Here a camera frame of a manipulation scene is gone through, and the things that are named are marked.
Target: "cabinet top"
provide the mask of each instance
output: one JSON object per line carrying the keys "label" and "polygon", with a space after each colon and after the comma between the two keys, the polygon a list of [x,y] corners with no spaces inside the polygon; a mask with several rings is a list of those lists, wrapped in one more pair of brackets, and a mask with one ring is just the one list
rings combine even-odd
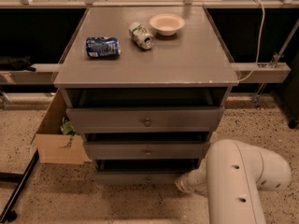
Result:
{"label": "cabinet top", "polygon": [[[158,35],[150,18],[176,14],[185,26],[175,35]],[[133,22],[154,35],[149,50],[129,35]],[[87,37],[117,37],[117,59],[91,59]],[[54,85],[57,88],[229,87],[237,78],[205,11],[201,7],[92,7],[71,44]]]}

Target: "gray cabinet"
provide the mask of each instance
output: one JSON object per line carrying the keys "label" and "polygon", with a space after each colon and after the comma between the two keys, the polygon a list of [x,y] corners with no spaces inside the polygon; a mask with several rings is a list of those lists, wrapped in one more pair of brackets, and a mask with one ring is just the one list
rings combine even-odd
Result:
{"label": "gray cabinet", "polygon": [[[172,36],[154,33],[144,51],[131,40],[134,21],[149,26],[174,13],[185,27]],[[118,59],[90,59],[88,36],[115,36]],[[101,184],[172,183],[197,168],[237,85],[201,7],[93,7],[54,81],[67,115],[84,140]]]}

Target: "drawer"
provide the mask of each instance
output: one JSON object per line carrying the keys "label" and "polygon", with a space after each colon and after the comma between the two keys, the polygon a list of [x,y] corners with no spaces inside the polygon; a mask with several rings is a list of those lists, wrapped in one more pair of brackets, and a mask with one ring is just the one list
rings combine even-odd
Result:
{"label": "drawer", "polygon": [[96,181],[103,185],[174,184],[198,166],[198,160],[96,161]]}
{"label": "drawer", "polygon": [[146,133],[215,131],[221,107],[68,108],[78,133]]}
{"label": "drawer", "polygon": [[97,133],[84,143],[92,160],[202,158],[205,133]]}
{"label": "drawer", "polygon": [[226,87],[101,88],[69,91],[69,96],[73,107],[217,106],[226,92]]}

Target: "black stand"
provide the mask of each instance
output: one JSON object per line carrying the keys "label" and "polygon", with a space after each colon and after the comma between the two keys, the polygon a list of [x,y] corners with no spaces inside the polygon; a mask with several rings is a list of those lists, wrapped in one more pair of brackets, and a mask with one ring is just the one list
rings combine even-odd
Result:
{"label": "black stand", "polygon": [[27,179],[29,178],[30,174],[34,170],[36,163],[38,161],[38,151],[36,151],[35,155],[31,159],[30,163],[28,164],[25,172],[23,175],[17,174],[9,174],[9,173],[0,173],[0,182],[14,182],[17,183],[17,187],[14,189],[13,193],[11,194],[6,207],[1,213],[0,216],[0,223],[5,223],[6,221],[14,221],[17,218],[17,213],[12,211],[13,205],[18,200],[23,187],[26,184]]}

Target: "green object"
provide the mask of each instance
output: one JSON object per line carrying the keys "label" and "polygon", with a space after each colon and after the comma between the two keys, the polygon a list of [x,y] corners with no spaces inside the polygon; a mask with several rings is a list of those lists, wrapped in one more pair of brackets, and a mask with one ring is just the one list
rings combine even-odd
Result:
{"label": "green object", "polygon": [[60,126],[60,130],[64,135],[75,135],[76,131],[74,130],[70,121],[67,121],[62,126]]}

